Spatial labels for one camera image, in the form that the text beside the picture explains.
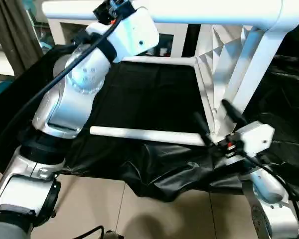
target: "black fabric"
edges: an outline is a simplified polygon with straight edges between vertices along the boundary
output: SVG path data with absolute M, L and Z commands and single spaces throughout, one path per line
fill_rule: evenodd
M 0 96 L 0 130 L 17 107 L 50 80 L 56 58 L 69 51 L 55 49 L 50 58 L 43 57 Z M 16 132 L 30 123 L 36 107 L 29 109 L 2 146 L 1 172 L 18 145 Z M 192 117 L 196 111 L 204 114 L 193 68 L 114 64 L 94 100 L 88 122 L 72 144 L 63 173 L 124 180 L 138 196 L 166 202 L 189 189 L 242 193 L 237 172 L 243 165 L 224 166 L 223 160 L 206 148 L 89 135 L 92 125 L 198 132 Z M 272 147 L 266 152 L 268 161 L 299 190 L 299 63 L 275 59 L 244 115 L 276 129 Z

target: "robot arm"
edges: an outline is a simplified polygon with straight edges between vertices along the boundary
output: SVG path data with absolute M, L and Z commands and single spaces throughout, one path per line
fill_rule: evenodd
M 90 116 L 111 63 L 158 44 L 158 31 L 145 8 L 135 10 L 128 0 L 107 0 L 95 13 L 100 22 L 86 28 L 92 40 L 110 28 L 102 23 L 114 21 L 118 15 L 123 19 L 98 48 L 44 95 L 0 181 L 0 239 L 29 238 L 33 227 L 53 216 L 61 187 L 56 177 L 72 139 Z M 81 44 L 72 55 L 58 59 L 54 76 L 87 47 L 89 44 Z

